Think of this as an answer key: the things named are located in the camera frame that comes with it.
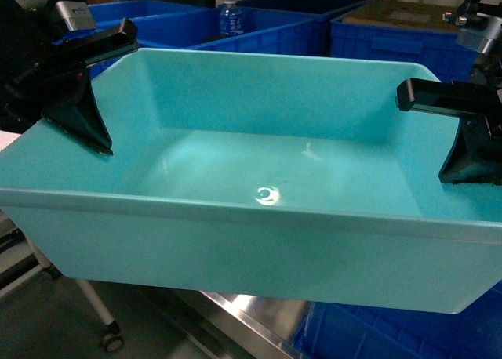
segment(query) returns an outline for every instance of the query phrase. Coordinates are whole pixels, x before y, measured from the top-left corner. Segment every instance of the gray floor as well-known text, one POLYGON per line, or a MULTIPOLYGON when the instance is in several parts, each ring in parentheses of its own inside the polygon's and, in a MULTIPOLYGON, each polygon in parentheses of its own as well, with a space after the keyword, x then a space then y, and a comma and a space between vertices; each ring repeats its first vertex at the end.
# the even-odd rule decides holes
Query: gray floor
POLYGON ((104 327, 74 281, 35 275, 0 299, 0 357, 207 358, 132 285, 92 283, 122 330, 124 346, 100 348, 104 327))

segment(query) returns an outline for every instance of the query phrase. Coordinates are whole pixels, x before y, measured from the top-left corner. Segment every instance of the caster wheel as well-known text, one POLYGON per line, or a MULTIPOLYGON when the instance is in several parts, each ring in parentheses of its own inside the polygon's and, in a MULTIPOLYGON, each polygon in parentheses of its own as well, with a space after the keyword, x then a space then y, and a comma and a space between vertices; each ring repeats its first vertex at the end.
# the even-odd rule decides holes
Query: caster wheel
POLYGON ((107 333, 103 337, 102 347, 107 353, 116 351, 122 347, 124 340, 119 334, 107 333))
POLYGON ((55 281, 57 278, 61 277, 61 272, 59 271, 59 269, 57 267, 55 267, 54 265, 51 265, 50 267, 46 267, 42 270, 42 274, 44 275, 44 277, 48 278, 48 279, 52 279, 53 281, 55 281))

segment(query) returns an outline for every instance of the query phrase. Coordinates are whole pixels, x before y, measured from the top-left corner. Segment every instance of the blue plastic crate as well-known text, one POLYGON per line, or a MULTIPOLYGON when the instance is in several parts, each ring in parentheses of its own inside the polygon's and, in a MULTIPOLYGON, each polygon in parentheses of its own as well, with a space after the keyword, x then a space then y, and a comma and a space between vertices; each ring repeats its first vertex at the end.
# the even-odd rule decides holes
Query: blue plastic crate
POLYGON ((301 14, 314 21, 309 38, 309 56, 328 56, 329 22, 372 0, 245 0, 239 6, 301 14))
MULTIPOLYGON (((138 27, 138 43, 142 48, 200 49, 242 53, 268 53, 305 56, 312 21, 291 13, 243 8, 245 34, 214 40, 220 33, 219 9, 196 13, 133 20, 138 27)), ((102 28, 118 24, 106 23, 102 28)), ((94 78, 116 60, 96 65, 94 78)))
POLYGON ((312 303, 294 337, 311 359, 502 357, 502 284, 459 314, 312 303))
POLYGON ((428 67, 443 82, 467 81, 477 53, 455 43, 454 33, 331 23, 331 56, 405 61, 428 67))
POLYGON ((155 0, 140 0, 126 2, 112 2, 107 4, 90 5, 89 9, 96 22, 110 22, 123 18, 141 18, 146 16, 160 16, 164 14, 189 13, 206 10, 194 5, 176 4, 155 0))

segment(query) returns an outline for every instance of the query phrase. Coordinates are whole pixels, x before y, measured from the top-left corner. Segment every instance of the plastic bottle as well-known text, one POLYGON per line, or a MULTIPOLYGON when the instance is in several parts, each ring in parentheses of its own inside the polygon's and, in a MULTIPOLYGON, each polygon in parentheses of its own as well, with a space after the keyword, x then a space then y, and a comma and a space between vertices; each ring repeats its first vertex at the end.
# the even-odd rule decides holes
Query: plastic bottle
POLYGON ((220 33, 226 36, 244 34, 242 11, 236 6, 237 0, 225 0, 220 12, 220 33))

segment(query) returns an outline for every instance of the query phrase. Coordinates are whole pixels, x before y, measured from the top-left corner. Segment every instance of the stainless steel surface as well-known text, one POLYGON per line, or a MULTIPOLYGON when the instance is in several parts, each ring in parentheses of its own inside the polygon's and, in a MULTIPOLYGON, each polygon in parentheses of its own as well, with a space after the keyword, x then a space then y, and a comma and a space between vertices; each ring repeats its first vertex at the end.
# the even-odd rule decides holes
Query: stainless steel surface
MULTIPOLYGON (((216 302, 218 294, 203 292, 216 302)), ((220 294, 232 303, 233 308, 241 310, 254 321, 286 342, 292 342, 296 330, 303 322, 310 302, 304 300, 273 299, 239 294, 220 294)))
POLYGON ((167 288, 139 287, 151 304, 179 332, 212 359, 253 359, 236 342, 167 288))
POLYGON ((500 39, 502 39, 502 18, 487 16, 478 13, 489 19, 488 26, 483 31, 462 29, 457 38, 457 44, 473 49, 478 53, 494 54, 502 50, 500 39))
POLYGON ((307 359, 290 339, 308 302, 226 294, 230 301, 216 292, 173 292, 254 357, 307 359))
POLYGON ((96 22, 85 2, 59 1, 54 7, 53 16, 63 20, 69 31, 96 28, 96 22))
POLYGON ((144 286, 140 290, 210 357, 307 359, 291 342, 309 302, 144 286))

